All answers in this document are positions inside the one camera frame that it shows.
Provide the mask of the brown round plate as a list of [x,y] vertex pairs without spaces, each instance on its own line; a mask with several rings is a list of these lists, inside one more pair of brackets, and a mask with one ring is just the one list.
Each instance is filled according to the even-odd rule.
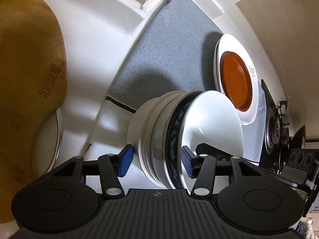
[[252,82],[243,59],[234,52],[223,53],[220,77],[225,95],[241,112],[249,109],[252,102]]

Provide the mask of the grey table mat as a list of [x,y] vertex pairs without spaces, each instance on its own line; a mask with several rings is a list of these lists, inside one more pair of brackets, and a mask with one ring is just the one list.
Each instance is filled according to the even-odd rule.
[[217,90],[213,61],[222,35],[192,0],[168,0],[128,55],[107,100],[134,113],[171,91]]

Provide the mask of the black gas stove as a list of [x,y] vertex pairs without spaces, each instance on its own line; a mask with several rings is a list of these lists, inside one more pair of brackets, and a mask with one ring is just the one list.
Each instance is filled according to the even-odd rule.
[[285,113],[282,112],[288,108],[288,102],[284,100],[276,104],[265,81],[261,81],[261,86],[266,98],[266,125],[260,166],[279,173],[289,160],[290,150],[305,147],[305,126],[302,126],[294,136],[290,136],[288,127],[290,123],[283,121]]

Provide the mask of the white floral square plate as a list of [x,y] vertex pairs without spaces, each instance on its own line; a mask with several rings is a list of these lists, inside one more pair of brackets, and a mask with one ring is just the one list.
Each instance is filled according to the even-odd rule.
[[241,124],[254,122],[258,108],[258,77],[244,46],[231,34],[217,41],[213,57],[216,89],[233,103]]

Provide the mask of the white bowl blue pattern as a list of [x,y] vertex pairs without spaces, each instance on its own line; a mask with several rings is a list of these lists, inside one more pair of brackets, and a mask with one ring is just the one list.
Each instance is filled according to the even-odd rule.
[[165,135],[165,163],[174,189],[189,189],[182,175],[181,149],[192,152],[205,143],[230,155],[243,155],[241,121],[224,94],[210,90],[191,92],[173,111]]

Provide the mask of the wooden cutting board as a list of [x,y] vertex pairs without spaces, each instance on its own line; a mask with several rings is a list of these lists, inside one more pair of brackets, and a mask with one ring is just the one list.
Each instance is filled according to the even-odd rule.
[[67,66],[59,22],[44,0],[1,0],[1,223],[35,175],[32,143],[64,101]]

